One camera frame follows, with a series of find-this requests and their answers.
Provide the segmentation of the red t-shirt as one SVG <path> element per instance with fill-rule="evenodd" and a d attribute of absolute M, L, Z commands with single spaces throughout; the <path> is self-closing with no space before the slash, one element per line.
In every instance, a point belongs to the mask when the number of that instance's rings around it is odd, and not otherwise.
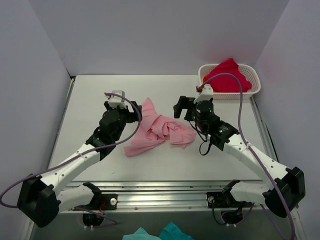
<path fill-rule="evenodd" d="M 206 80 L 221 73 L 228 73 L 234 75 L 240 82 L 242 91 L 248 92 L 252 88 L 252 84 L 246 80 L 246 77 L 239 72 L 239 65 L 233 58 L 228 58 L 224 62 L 216 66 L 210 73 L 207 74 Z M 237 80 L 230 75 L 220 75 L 212 79 L 208 84 L 217 93 L 239 93 L 240 86 Z"/>

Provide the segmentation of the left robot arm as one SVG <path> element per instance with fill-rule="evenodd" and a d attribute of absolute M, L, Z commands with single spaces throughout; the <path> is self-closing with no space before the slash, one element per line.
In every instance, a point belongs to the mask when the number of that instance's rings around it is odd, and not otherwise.
<path fill-rule="evenodd" d="M 50 224 L 59 212 L 66 210 L 62 200 L 62 190 L 75 177 L 90 166 L 102 161 L 117 145 L 126 124 L 140 123 L 142 106 L 135 101 L 129 103 L 129 111 L 124 103 L 113 108 L 106 101 L 99 126 L 85 143 L 61 164 L 42 173 L 31 174 L 23 179 L 17 207 L 38 227 Z"/>

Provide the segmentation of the pink t-shirt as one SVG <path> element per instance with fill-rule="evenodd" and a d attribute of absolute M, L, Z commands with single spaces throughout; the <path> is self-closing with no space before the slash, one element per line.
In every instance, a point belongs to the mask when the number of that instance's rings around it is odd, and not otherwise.
<path fill-rule="evenodd" d="M 142 120 L 131 143 L 124 147 L 127 157 L 151 150 L 165 141 L 183 149 L 196 139 L 196 131 L 180 121 L 158 114 L 150 98 L 142 104 Z"/>

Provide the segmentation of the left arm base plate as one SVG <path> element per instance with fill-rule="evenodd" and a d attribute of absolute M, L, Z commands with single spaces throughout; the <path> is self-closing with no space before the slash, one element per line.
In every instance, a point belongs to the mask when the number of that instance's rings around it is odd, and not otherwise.
<path fill-rule="evenodd" d="M 113 211 L 117 209 L 118 195 L 115 193 L 94 194 L 88 204 L 83 205 L 92 211 Z"/>

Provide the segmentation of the aluminium rail frame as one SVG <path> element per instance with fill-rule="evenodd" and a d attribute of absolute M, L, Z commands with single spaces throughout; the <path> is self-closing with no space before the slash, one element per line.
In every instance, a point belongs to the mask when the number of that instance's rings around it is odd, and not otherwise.
<path fill-rule="evenodd" d="M 159 235 L 167 224 L 175 223 L 196 240 L 277 240 L 268 214 L 287 237 L 295 231 L 290 211 L 282 218 L 265 205 L 209 208 L 207 192 L 221 192 L 233 180 L 261 184 L 262 180 L 233 156 L 210 146 L 186 110 L 174 118 L 173 106 L 180 96 L 196 98 L 196 75 L 78 75 L 68 102 L 50 169 L 74 154 L 99 126 L 108 98 L 105 92 L 125 92 L 124 103 L 143 105 L 146 98 L 156 112 L 175 119 L 196 132 L 194 142 L 181 148 L 167 140 L 139 155 L 127 157 L 124 147 L 135 137 L 140 123 L 126 124 L 120 141 L 102 161 L 88 167 L 62 190 L 64 211 L 45 227 L 32 220 L 31 240 L 120 240 L 143 228 Z M 244 141 L 261 152 L 261 137 L 249 100 L 214 100 L 213 111 L 222 121 L 239 130 Z M 94 194 L 118 195 L 116 210 L 89 210 L 84 207 Z"/>

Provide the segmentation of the white plastic basket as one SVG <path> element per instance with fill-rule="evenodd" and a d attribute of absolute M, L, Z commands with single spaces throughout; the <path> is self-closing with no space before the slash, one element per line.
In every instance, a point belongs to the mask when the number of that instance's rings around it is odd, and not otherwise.
<path fill-rule="evenodd" d="M 218 64 L 205 64 L 198 69 L 199 84 L 203 82 L 205 75 L 209 74 Z M 240 64 L 238 70 L 243 74 L 247 81 L 251 83 L 251 89 L 243 93 L 243 99 L 247 100 L 261 90 L 261 83 L 259 76 L 254 68 L 246 64 Z M 219 93 L 214 92 L 214 100 L 240 100 L 240 93 Z"/>

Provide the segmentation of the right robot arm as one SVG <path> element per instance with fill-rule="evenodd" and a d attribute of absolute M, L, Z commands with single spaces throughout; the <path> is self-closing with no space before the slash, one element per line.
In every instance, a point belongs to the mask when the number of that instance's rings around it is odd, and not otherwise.
<path fill-rule="evenodd" d="M 286 218 L 287 212 L 305 197 L 304 172 L 298 167 L 290 169 L 244 141 L 238 129 L 215 115 L 212 100 L 196 102 L 194 97 L 180 96 L 173 110 L 176 119 L 186 110 L 185 120 L 195 123 L 195 129 L 206 137 L 209 146 L 233 156 L 262 181 L 257 184 L 232 180 L 220 193 L 213 195 L 216 207 L 260 204 L 276 216 Z"/>

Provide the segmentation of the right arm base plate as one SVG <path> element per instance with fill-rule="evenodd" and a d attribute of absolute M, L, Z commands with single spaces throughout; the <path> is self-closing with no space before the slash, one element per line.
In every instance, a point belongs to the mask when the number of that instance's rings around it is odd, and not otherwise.
<path fill-rule="evenodd" d="M 230 193 L 211 191 L 206 193 L 207 205 L 210 209 L 250 208 L 251 202 L 237 201 Z"/>

